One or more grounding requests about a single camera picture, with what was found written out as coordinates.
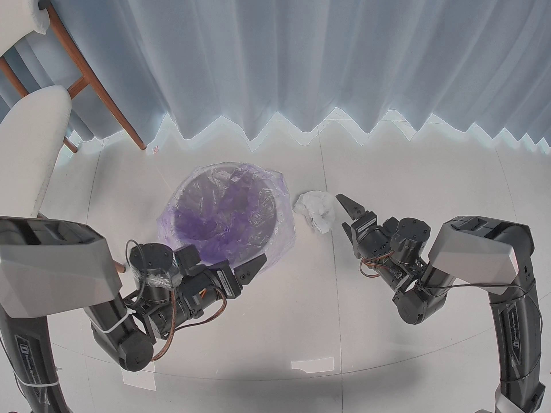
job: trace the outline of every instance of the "gray curtain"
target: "gray curtain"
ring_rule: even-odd
[[[550,0],[53,2],[146,142],[166,112],[185,138],[224,115],[252,139],[276,111],[308,132],[340,107],[366,132],[396,109],[416,129],[434,113],[551,143]],[[14,56],[37,85],[68,85],[78,72],[49,37]],[[88,138],[119,129],[93,93],[74,113]]]

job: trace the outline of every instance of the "crumpled white plastic bag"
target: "crumpled white plastic bag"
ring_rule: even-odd
[[[333,195],[326,191],[308,191],[301,194],[293,211],[306,217],[312,228],[325,234],[335,222]]]

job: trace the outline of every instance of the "robotic arm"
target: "robotic arm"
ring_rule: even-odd
[[[107,241],[92,228],[0,217],[2,346],[32,411],[71,413],[59,386],[47,315],[84,308],[98,344],[135,372],[154,359],[156,339],[169,342],[178,326],[203,316],[217,299],[225,305],[237,298],[265,261],[263,254],[232,271],[227,261],[200,264],[195,246],[174,252],[159,243],[137,245],[130,263],[139,291],[123,299]]]
[[[438,311],[452,287],[479,286],[488,292],[500,360],[495,413],[532,413],[540,408],[541,313],[526,225],[487,217],[459,216],[442,225],[429,263],[421,258],[430,237],[423,221],[377,216],[339,194],[354,220],[343,223],[361,265],[375,270],[394,292],[402,319],[418,324]],[[453,285],[456,278],[467,285]],[[477,413],[489,413],[479,410]]]

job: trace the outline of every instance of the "white cable tie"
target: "white cable tie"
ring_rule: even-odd
[[[126,308],[126,314],[124,317],[122,317],[119,321],[115,323],[115,325],[111,329],[103,330],[101,327],[99,327],[94,320],[90,319],[92,324],[100,331],[102,334],[110,334],[113,332],[117,327],[119,327],[131,314],[136,313],[134,309],[130,309],[130,307]]]
[[[51,383],[51,384],[28,384],[28,383],[24,382],[21,378],[19,378],[19,375],[15,371],[13,371],[13,374],[18,379],[20,384],[23,384],[27,387],[54,387],[56,385],[59,385],[59,378],[57,379],[56,382]]]

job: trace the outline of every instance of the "trash bag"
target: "trash bag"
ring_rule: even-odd
[[[333,195],[326,191],[308,191],[301,194],[293,211],[306,217],[308,224],[325,234],[335,222]]]
[[[193,170],[157,219],[160,240],[176,250],[194,244],[203,262],[236,267],[265,253],[270,267],[295,243],[283,175],[248,163]]]

